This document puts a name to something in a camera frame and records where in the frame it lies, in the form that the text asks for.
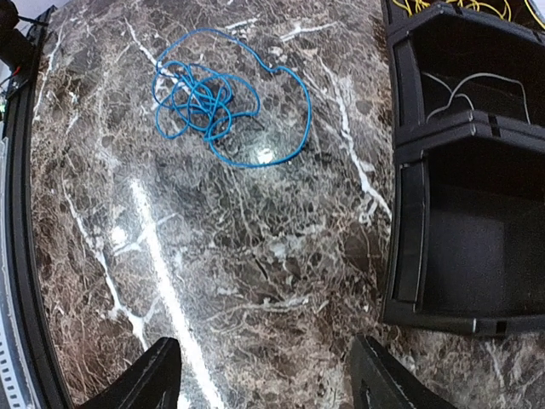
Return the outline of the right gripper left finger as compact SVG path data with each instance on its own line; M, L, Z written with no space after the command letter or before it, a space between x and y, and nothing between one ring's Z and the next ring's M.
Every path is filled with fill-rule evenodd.
M82 408L170 408L178 404L181 348L172 337L159 338L116 381Z

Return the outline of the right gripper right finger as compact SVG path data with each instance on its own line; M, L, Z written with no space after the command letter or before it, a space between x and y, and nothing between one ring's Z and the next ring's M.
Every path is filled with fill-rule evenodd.
M452 408L425 387L372 336L358 334L349 354L355 408Z

